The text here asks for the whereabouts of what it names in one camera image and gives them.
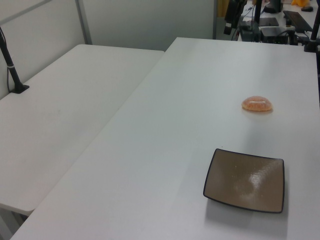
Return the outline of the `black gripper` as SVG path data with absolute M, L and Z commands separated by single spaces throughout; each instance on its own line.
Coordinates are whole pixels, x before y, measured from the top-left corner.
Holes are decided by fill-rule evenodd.
M 223 33 L 225 35 L 230 35 L 232 32 L 232 28 L 236 29 L 238 27 L 239 19 L 243 12 L 244 6 L 244 0 L 229 0 L 226 14 L 224 17 L 225 26 Z

